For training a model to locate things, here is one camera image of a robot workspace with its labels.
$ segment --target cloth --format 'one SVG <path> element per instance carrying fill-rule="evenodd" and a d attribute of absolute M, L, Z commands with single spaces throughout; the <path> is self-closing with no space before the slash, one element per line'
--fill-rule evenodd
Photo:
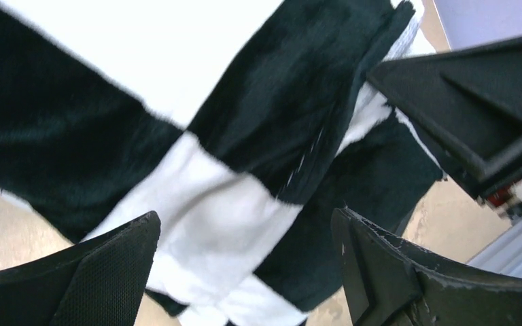
<path fill-rule="evenodd" d="M 332 210 L 391 229 L 441 176 L 364 78 L 415 9 L 0 0 L 0 188 L 73 242 L 156 211 L 184 326 L 299 325 L 341 286 Z"/>

